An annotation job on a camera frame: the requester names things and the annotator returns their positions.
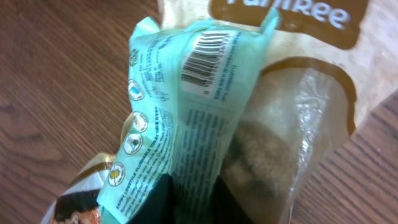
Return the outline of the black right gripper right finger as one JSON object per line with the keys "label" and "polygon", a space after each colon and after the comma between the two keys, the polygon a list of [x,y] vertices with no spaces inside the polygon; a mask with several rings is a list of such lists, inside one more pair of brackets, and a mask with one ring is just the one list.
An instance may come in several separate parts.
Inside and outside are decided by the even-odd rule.
{"label": "black right gripper right finger", "polygon": [[212,224],[253,224],[220,176],[213,186],[211,212]]}

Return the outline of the brown snack pouch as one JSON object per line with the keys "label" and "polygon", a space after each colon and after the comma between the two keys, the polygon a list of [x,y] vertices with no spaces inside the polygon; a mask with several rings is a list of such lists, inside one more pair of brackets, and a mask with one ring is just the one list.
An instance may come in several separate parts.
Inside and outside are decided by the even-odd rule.
{"label": "brown snack pouch", "polygon": [[[258,31],[271,9],[279,24],[218,174],[253,223],[288,223],[311,169],[397,90],[394,0],[160,1],[156,23]],[[97,199],[116,154],[84,166],[42,221],[103,223]]]}

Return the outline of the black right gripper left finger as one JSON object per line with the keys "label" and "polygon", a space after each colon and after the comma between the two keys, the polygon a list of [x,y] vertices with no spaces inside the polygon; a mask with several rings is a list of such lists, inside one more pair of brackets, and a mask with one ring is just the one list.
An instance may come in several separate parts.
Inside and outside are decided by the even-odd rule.
{"label": "black right gripper left finger", "polygon": [[174,186],[169,174],[162,174],[138,212],[127,224],[174,224]]}

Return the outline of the teal snack packet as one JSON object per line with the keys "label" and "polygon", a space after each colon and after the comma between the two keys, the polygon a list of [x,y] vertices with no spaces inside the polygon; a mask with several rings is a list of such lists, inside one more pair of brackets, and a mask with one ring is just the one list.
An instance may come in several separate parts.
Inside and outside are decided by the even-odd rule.
{"label": "teal snack packet", "polygon": [[279,24],[258,31],[213,19],[162,30],[151,17],[129,40],[133,121],[99,192],[103,223],[127,223],[162,174],[178,223],[208,223],[213,185]]}

